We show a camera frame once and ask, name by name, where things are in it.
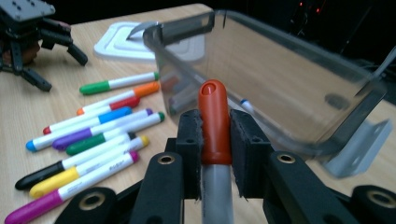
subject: light wood tabletop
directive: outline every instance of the light wood tabletop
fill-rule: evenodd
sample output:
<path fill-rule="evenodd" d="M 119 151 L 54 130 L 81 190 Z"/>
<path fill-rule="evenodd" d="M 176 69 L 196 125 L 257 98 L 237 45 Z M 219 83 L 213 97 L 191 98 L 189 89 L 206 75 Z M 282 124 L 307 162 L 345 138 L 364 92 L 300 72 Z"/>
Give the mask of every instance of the light wood tabletop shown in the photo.
<path fill-rule="evenodd" d="M 80 86 L 156 70 L 155 63 L 106 60 L 95 56 L 93 46 L 105 34 L 108 27 L 117 21 L 178 20 L 209 10 L 211 8 L 196 4 L 73 25 L 74 43 L 89 58 L 85 66 L 79 65 L 62 46 L 55 46 L 53 50 L 41 49 L 34 63 L 29 65 L 52 84 L 50 92 L 40 91 L 13 74 L 0 72 L 0 181 L 2 184 L 0 218 L 2 220 L 13 210 L 33 200 L 28 191 L 14 188 L 19 179 L 56 161 L 68 158 L 64 152 L 50 147 L 32 153 L 25 149 L 26 142 L 40 136 L 43 128 L 48 125 L 74 117 L 80 107 L 131 89 L 123 88 L 84 96 L 78 91 Z M 151 108 L 155 112 L 165 112 L 162 94 L 156 92 L 143 97 L 134 110 L 145 108 Z M 379 122 L 384 119 L 396 120 L 396 107 L 382 101 L 369 115 L 369 120 Z M 111 188 L 119 193 L 141 180 L 151 157 L 164 151 L 167 138 L 177 136 L 177 126 L 172 120 L 165 119 L 164 122 L 137 134 L 146 135 L 150 140 L 149 145 L 139 151 L 140 160 L 96 186 Z M 325 185 L 346 195 L 350 195 L 353 188 L 359 185 L 376 185 L 396 192 L 395 149 L 396 132 L 393 131 L 366 173 L 341 180 L 328 175 L 314 161 L 309 161 L 308 164 Z M 67 203 L 36 218 L 32 223 L 53 223 Z M 266 222 L 262 211 L 262 200 L 239 198 L 235 184 L 233 184 L 233 207 L 235 223 Z M 200 202 L 186 201 L 185 222 L 201 223 Z"/>

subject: transparent plastic bin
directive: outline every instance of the transparent plastic bin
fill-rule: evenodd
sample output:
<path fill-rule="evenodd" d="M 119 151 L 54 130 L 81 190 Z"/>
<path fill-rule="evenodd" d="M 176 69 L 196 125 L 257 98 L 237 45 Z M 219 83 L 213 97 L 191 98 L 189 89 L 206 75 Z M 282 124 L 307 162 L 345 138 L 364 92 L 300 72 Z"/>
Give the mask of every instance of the transparent plastic bin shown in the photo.
<path fill-rule="evenodd" d="M 227 88 L 230 107 L 248 99 L 252 116 L 276 149 L 329 159 L 346 145 L 386 93 L 368 71 L 243 14 L 217 10 L 148 28 L 144 43 L 156 57 L 163 101 L 177 123 L 197 108 L 210 78 Z M 196 57 L 169 49 L 190 43 Z"/>

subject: marker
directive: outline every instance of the marker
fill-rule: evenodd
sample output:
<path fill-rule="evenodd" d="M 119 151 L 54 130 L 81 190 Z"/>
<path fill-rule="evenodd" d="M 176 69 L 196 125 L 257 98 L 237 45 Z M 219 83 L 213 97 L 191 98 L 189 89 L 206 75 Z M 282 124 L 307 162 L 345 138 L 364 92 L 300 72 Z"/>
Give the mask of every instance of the marker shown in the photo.
<path fill-rule="evenodd" d="M 137 160 L 138 155 L 135 151 L 121 155 L 114 161 L 106 163 L 104 166 L 90 172 L 89 174 L 84 175 L 81 178 L 13 211 L 6 217 L 5 224 L 26 223 L 31 221 L 61 205 L 63 202 L 82 192 L 84 189 L 87 189 L 90 186 L 125 169 L 134 162 L 137 162 Z"/>
<path fill-rule="evenodd" d="M 247 99 L 241 100 L 241 106 L 242 106 L 242 108 L 244 108 L 249 114 L 254 114 L 253 105 L 252 105 Z"/>
<path fill-rule="evenodd" d="M 139 104 L 139 102 L 140 102 L 140 98 L 138 96 L 128 97 L 124 100 L 117 101 L 110 105 L 104 105 L 102 107 L 99 107 L 99 108 L 93 110 L 91 113 L 83 114 L 80 116 L 73 117 L 71 119 L 66 119 L 61 122 L 51 124 L 50 126 L 44 128 L 43 134 L 49 134 L 49 133 L 56 132 L 56 131 L 61 130 L 65 127 L 80 123 L 84 120 L 94 118 L 95 116 L 99 116 L 99 115 L 108 113 L 110 111 L 120 109 L 125 106 L 134 108 Z"/>
<path fill-rule="evenodd" d="M 159 89 L 160 89 L 160 84 L 157 81 L 150 82 L 148 84 L 138 86 L 138 87 L 134 88 L 133 90 L 126 91 L 122 94 L 107 98 L 103 101 L 99 101 L 99 102 L 96 102 L 91 105 L 85 105 L 77 111 L 77 114 L 82 115 L 82 114 L 91 112 L 98 107 L 101 107 L 104 105 L 109 105 L 111 103 L 117 102 L 119 100 L 123 100 L 128 97 L 132 97 L 132 96 L 138 96 L 138 97 L 142 98 L 143 96 L 152 94 L 155 91 L 158 91 Z"/>
<path fill-rule="evenodd" d="M 92 137 L 99 133 L 116 129 L 125 123 L 134 122 L 136 120 L 146 118 L 150 114 L 152 114 L 151 109 L 139 110 L 133 114 L 124 116 L 119 119 L 114 119 L 108 123 L 70 133 L 53 141 L 52 147 L 58 150 L 66 150 L 67 147 L 78 141 Z"/>
<path fill-rule="evenodd" d="M 105 141 L 108 141 L 109 139 L 112 139 L 121 133 L 128 133 L 128 132 L 136 133 L 136 132 L 143 130 L 149 126 L 160 123 L 164 120 L 164 118 L 165 118 L 165 116 L 162 112 L 154 113 L 146 118 L 136 120 L 134 122 L 126 123 L 117 129 L 114 129 L 114 130 L 111 130 L 108 132 L 104 132 L 104 133 L 100 133 L 100 134 L 94 135 L 92 137 L 89 137 L 87 139 L 78 141 L 75 144 L 70 145 L 66 149 L 66 153 L 67 153 L 67 155 L 76 155 L 76 154 L 80 153 L 81 151 L 85 151 L 91 147 L 95 147 L 100 144 L 103 144 Z"/>
<path fill-rule="evenodd" d="M 150 81 L 157 81 L 158 78 L 159 78 L 158 73 L 153 72 L 153 73 L 145 73 L 145 74 L 134 75 L 129 77 L 122 77 L 112 80 L 104 80 L 101 82 L 95 82 L 92 84 L 84 85 L 79 88 L 79 92 L 81 92 L 83 95 L 91 95 L 98 92 L 115 90 L 121 87 L 137 85 Z"/>
<path fill-rule="evenodd" d="M 88 119 L 81 123 L 72 125 L 68 128 L 61 129 L 61 130 L 59 130 L 59 132 L 49 133 L 49 134 L 37 137 L 37 138 L 27 142 L 26 148 L 29 151 L 36 152 L 36 151 L 43 149 L 45 147 L 49 147 L 53 143 L 53 141 L 55 141 L 56 139 L 58 139 L 60 137 L 66 136 L 66 135 L 76 132 L 76 131 L 87 129 L 89 127 L 93 127 L 98 124 L 104 124 L 104 123 L 110 122 L 113 119 L 118 119 L 118 118 L 121 118 L 121 117 L 129 115 L 129 114 L 132 114 L 132 109 L 130 107 L 125 106 L 120 109 L 116 109 L 114 111 L 105 113 L 104 115 L 100 115 L 97 118 Z"/>
<path fill-rule="evenodd" d="M 197 92 L 197 89 L 191 88 L 189 91 L 182 91 L 181 94 L 178 93 L 174 97 L 169 98 L 169 114 L 174 116 L 181 111 L 187 110 L 189 106 L 195 105 Z"/>
<path fill-rule="evenodd" d="M 85 161 L 90 160 L 91 158 L 100 155 L 101 153 L 106 152 L 110 148 L 116 147 L 123 143 L 134 139 L 134 133 L 124 133 L 120 136 L 117 136 L 110 141 L 107 141 L 97 147 L 90 148 L 90 150 L 84 151 L 76 156 L 70 157 L 66 160 L 57 161 L 50 166 L 47 166 L 41 170 L 38 170 L 32 174 L 25 176 L 24 178 L 17 181 L 15 184 L 15 189 L 30 189 L 35 184 L 39 183 L 42 180 L 45 180 L 53 175 L 57 175 L 60 172 L 69 169 L 72 166 L 80 165 Z"/>
<path fill-rule="evenodd" d="M 224 85 L 210 79 L 198 92 L 205 139 L 202 163 L 203 223 L 233 223 L 230 117 Z"/>
<path fill-rule="evenodd" d="M 136 137 L 128 143 L 113 147 L 104 154 L 96 156 L 89 161 L 77 166 L 73 166 L 57 175 L 52 176 L 51 178 L 41 181 L 30 189 L 29 194 L 35 199 L 40 198 L 51 191 L 61 188 L 64 185 L 88 174 L 89 172 L 92 172 L 104 164 L 116 159 L 120 155 L 129 151 L 137 151 L 148 144 L 149 139 L 146 136 Z"/>

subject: green marker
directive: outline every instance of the green marker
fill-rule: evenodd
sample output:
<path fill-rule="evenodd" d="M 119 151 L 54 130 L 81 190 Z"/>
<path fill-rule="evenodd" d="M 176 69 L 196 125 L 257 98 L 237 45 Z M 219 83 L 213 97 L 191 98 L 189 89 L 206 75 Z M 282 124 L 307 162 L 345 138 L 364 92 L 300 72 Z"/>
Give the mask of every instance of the green marker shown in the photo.
<path fill-rule="evenodd" d="M 137 85 L 150 81 L 157 81 L 159 77 L 160 76 L 157 72 L 153 72 L 153 73 L 134 75 L 130 77 L 105 80 L 101 82 L 95 82 L 88 85 L 84 85 L 79 88 L 79 92 L 81 92 L 83 95 L 91 95 L 91 94 L 96 94 L 98 92 L 111 91 L 116 88 Z"/>
<path fill-rule="evenodd" d="M 161 123 L 163 122 L 164 119 L 165 119 L 165 115 L 163 112 L 150 114 L 145 118 L 134 120 L 132 122 L 127 122 L 124 125 L 121 125 L 120 127 L 112 129 L 110 131 L 99 133 L 97 135 L 93 135 L 92 137 L 80 140 L 68 146 L 66 149 L 66 153 L 67 155 L 70 156 L 76 155 L 89 148 L 103 144 L 104 142 L 109 141 L 117 136 L 120 136 L 121 134 L 136 133 L 154 124 Z"/>

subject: dark background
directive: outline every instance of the dark background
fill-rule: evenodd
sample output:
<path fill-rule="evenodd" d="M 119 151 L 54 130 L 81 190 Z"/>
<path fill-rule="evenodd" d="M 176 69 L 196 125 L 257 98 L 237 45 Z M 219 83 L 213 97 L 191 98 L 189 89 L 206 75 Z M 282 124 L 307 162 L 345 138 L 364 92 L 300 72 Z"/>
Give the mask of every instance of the dark background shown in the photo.
<path fill-rule="evenodd" d="M 46 0 L 51 18 L 70 24 L 97 21 L 155 9 L 202 3 L 231 9 L 264 21 L 286 33 L 323 47 L 374 71 L 396 46 L 394 0 Z M 382 80 L 386 100 L 396 102 L 396 62 Z"/>

